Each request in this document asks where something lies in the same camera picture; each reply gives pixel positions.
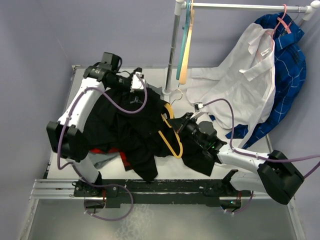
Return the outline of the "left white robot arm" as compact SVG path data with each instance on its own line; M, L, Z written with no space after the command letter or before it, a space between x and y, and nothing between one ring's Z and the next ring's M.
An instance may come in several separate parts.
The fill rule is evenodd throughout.
M51 149L57 154L57 168L72 167L91 196L101 194L103 184L101 173L90 159L89 141L83 131L94 105L107 88L130 90L132 78L118 74L122 63L120 56L104 52L100 62L84 71L79 90L66 111L46 126Z

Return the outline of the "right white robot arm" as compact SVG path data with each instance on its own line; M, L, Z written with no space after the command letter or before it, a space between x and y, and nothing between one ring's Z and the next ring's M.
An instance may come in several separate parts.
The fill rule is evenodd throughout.
M287 205L305 180L281 151L261 153L230 146L218 138L212 122L197 123L193 113L171 119L170 124L177 134L197 144L210 162L236 167L222 180L222 190L228 196L240 191L260 192Z

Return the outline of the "yellow plastic hanger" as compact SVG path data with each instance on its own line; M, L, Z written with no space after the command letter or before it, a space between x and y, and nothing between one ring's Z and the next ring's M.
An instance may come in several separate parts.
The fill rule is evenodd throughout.
M167 102L164 105L165 109L167 110L168 114L169 114L169 118L165 118L165 116L163 114L161 114L161 118L163 120L163 122L165 122L165 124L167 125L168 128L173 129L173 127L170 125L169 120L174 120L175 119L175 115L174 115L174 110L172 108L172 104ZM183 155L183 144L181 143L180 137L178 135L178 133L173 130L176 141L178 143L179 146L179 153L177 154L173 147L171 146L171 144L168 142L168 140L166 139L165 135L159 130L158 134L160 135L160 137L162 138L163 142L165 143L165 145L167 146L167 148L170 150L170 152L172 153L172 155L176 158L176 159L180 159Z

